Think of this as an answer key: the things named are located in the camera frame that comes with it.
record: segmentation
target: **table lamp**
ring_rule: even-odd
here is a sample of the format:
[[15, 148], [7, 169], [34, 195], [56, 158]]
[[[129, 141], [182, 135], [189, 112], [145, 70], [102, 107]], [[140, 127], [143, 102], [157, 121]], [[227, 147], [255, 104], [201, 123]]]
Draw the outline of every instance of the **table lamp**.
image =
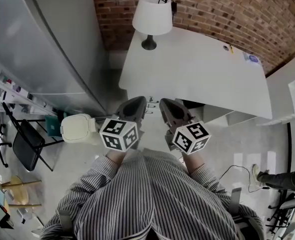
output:
[[132, 25], [137, 31], [147, 34], [142, 47], [154, 50], [157, 43], [153, 36], [166, 34], [172, 29], [171, 0], [139, 0]]

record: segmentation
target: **stainless steel refrigerator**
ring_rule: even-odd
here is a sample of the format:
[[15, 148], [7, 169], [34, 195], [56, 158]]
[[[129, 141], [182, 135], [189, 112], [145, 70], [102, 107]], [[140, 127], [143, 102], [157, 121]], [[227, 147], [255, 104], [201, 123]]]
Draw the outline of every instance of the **stainless steel refrigerator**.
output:
[[107, 63], [93, 0], [0, 0], [0, 68], [54, 108], [105, 115]]

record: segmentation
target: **lamp base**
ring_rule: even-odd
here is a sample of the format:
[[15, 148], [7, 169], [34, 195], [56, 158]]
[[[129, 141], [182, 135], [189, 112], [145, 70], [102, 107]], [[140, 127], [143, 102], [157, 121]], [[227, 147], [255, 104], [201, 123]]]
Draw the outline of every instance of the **lamp base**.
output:
[[157, 47], [157, 43], [153, 40], [153, 35], [147, 35], [147, 38], [142, 42], [142, 47], [148, 51], [152, 51]]

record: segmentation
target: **striped shirt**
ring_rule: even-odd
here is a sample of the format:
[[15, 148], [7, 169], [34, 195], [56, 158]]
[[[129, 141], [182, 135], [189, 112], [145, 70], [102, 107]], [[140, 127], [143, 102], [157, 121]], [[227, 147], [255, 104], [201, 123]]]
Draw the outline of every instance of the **striped shirt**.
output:
[[[96, 159], [57, 209], [69, 211], [80, 240], [139, 240], [150, 230], [164, 240], [235, 240], [229, 204], [230, 197], [205, 164], [189, 174], [170, 153], [144, 149], [127, 156], [119, 168], [105, 156]], [[263, 232], [253, 210], [240, 205], [239, 214], [253, 218]], [[56, 214], [41, 239], [58, 239], [61, 231]]]

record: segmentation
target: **white lampshade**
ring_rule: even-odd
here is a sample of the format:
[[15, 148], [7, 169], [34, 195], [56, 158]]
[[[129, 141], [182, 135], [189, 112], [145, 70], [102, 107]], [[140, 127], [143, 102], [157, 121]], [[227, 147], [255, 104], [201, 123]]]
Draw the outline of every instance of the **white lampshade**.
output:
[[139, 0], [133, 17], [133, 27], [147, 35], [157, 36], [172, 29], [171, 0]]

